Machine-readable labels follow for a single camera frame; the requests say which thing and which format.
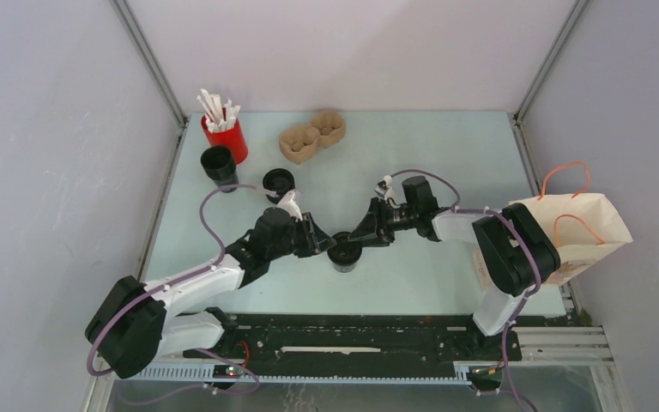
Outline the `black plastic cup lid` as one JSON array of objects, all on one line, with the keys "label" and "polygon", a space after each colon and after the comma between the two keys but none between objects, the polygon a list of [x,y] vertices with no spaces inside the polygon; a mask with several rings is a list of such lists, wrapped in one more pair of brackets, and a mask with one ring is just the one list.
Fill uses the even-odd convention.
[{"label": "black plastic cup lid", "polygon": [[351,241],[349,235],[350,232],[343,231],[332,236],[336,244],[327,250],[327,254],[333,264],[347,266],[360,260],[362,245],[359,241]]}]

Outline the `black paper coffee cup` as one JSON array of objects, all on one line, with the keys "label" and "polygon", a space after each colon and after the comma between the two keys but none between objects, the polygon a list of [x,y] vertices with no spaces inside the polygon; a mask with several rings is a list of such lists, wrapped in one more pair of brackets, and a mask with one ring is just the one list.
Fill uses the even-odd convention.
[{"label": "black paper coffee cup", "polygon": [[349,273],[353,271],[358,264],[357,260],[353,261],[331,261],[333,268],[340,273]]}]

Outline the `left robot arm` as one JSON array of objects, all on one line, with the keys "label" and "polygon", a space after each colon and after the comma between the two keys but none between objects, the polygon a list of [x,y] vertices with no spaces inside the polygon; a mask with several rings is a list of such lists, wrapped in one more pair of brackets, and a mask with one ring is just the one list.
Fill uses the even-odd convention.
[{"label": "left robot arm", "polygon": [[118,280],[85,329],[92,347],[88,371],[97,376],[99,355],[121,379],[137,375],[154,359],[192,349],[227,357],[237,346],[228,317],[199,304],[217,294],[248,286],[286,256],[310,258],[336,245],[313,220],[280,208],[268,208],[254,227],[226,246],[216,260],[169,276],[162,282]]}]

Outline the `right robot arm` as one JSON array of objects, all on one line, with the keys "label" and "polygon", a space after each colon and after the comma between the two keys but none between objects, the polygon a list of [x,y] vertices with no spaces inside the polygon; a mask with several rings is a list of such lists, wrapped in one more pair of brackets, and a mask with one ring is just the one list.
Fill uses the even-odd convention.
[{"label": "right robot arm", "polygon": [[464,345],[473,357],[486,359],[498,349],[498,335],[512,327],[528,299],[559,269],[561,258],[524,204],[502,209],[462,209],[458,203],[442,207],[427,178],[414,172],[404,179],[405,200],[397,203],[392,177],[385,176],[348,238],[363,247],[384,247],[394,242],[397,232],[414,230],[431,242],[476,244],[491,284],[471,317]]}]

